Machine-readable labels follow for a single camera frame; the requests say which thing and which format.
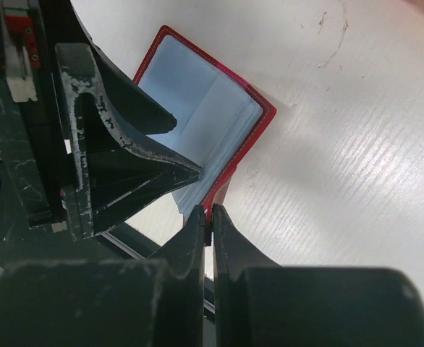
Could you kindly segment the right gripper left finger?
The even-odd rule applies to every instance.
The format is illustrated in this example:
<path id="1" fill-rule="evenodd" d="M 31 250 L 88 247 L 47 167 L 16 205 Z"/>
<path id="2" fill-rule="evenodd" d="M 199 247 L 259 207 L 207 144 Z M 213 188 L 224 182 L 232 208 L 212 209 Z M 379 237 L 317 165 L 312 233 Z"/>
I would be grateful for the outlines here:
<path id="1" fill-rule="evenodd" d="M 0 346 L 201 346 L 205 211 L 144 260 L 40 260 L 0 276 Z"/>

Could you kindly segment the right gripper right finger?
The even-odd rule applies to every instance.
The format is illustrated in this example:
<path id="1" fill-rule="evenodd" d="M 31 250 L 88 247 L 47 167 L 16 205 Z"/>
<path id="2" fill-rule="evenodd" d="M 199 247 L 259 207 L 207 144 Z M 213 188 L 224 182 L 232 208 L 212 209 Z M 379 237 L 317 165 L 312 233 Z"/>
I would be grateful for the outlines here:
<path id="1" fill-rule="evenodd" d="M 219 346 L 424 346 L 424 304 L 383 267 L 282 266 L 212 212 Z"/>

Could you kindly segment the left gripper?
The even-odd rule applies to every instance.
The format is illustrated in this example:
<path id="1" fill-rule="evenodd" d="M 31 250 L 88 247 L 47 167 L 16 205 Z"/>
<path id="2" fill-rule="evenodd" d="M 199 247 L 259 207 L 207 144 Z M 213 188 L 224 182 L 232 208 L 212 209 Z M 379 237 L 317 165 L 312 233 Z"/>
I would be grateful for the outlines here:
<path id="1" fill-rule="evenodd" d="M 0 1 L 0 253 L 80 253 L 89 237 L 89 47 L 125 121 L 146 135 L 177 125 L 70 1 Z"/>

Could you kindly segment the red leather card holder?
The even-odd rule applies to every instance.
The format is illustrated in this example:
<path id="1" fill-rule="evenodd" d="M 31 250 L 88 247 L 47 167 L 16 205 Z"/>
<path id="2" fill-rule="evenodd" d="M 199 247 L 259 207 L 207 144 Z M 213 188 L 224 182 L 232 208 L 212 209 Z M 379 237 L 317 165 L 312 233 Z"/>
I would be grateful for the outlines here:
<path id="1" fill-rule="evenodd" d="M 276 115 L 276 107 L 249 82 L 171 27 L 162 26 L 134 81 L 177 121 L 153 139 L 198 164 L 194 184 L 172 197 L 188 216 L 194 206 L 211 209 L 239 162 Z"/>

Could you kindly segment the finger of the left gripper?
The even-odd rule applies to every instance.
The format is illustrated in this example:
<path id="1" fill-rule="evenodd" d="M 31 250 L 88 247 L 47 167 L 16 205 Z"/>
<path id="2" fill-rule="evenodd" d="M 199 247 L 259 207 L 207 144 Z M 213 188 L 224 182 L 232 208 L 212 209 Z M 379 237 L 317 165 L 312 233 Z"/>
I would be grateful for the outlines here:
<path id="1" fill-rule="evenodd" d="M 65 152 L 62 201 L 74 240 L 113 231 L 175 189 L 198 180 L 196 163 L 143 134 L 112 106 L 90 47 L 55 47 Z"/>

